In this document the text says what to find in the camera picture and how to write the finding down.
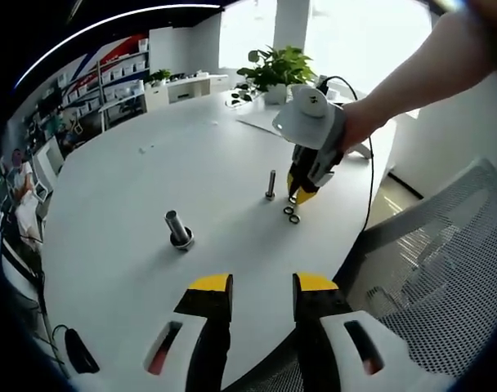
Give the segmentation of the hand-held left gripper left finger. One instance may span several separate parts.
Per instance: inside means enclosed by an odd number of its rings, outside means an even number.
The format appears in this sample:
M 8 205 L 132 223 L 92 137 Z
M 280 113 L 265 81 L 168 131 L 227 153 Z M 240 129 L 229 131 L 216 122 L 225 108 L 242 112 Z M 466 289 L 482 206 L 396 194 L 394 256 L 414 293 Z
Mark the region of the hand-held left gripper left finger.
M 80 391 L 219 391 L 231 347 L 233 275 L 196 279 L 158 329 L 123 344 L 117 360 L 78 377 Z

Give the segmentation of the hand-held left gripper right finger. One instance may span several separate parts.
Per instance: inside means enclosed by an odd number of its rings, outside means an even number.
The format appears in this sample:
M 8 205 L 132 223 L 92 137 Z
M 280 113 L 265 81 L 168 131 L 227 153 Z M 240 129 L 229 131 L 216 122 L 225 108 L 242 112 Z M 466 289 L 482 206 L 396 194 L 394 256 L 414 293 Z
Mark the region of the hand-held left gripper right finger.
M 351 310 L 323 275 L 293 274 L 293 318 L 306 391 L 445 391 L 453 382 L 420 367 L 398 335 Z

